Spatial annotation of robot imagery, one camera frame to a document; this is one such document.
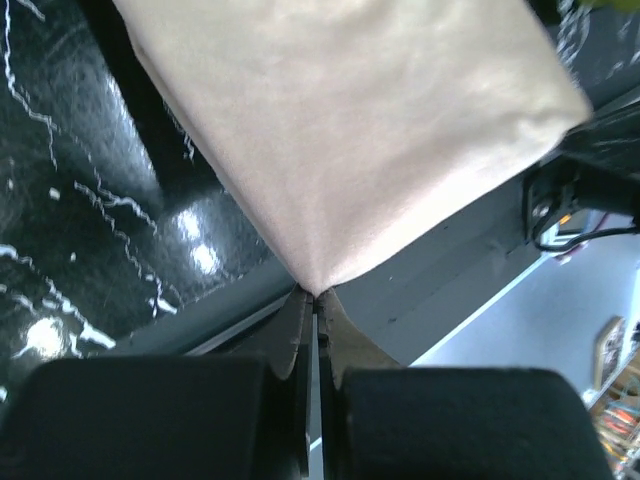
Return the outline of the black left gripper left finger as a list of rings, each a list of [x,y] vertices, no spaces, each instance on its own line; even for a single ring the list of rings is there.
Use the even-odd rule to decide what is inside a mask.
[[[312,317],[295,288],[217,352],[38,367],[1,428],[2,477],[306,477]]]

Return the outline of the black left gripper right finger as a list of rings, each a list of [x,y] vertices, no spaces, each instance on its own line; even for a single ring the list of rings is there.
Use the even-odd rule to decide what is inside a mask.
[[[537,368],[410,368],[316,302],[328,479],[608,479],[581,397]]]

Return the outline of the beige t shirt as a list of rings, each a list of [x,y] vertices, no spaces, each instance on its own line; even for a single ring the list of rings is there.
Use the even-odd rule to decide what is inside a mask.
[[[295,280],[348,282],[592,113],[524,1],[119,1],[133,50]]]

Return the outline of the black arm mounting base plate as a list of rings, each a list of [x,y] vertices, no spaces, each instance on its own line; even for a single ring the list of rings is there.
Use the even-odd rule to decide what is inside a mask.
[[[337,296],[350,319],[404,364],[442,343],[537,266],[540,254],[524,240],[522,190],[522,177],[504,183],[339,286]],[[293,286],[270,256],[177,314],[121,336],[113,352],[206,352],[275,312]]]

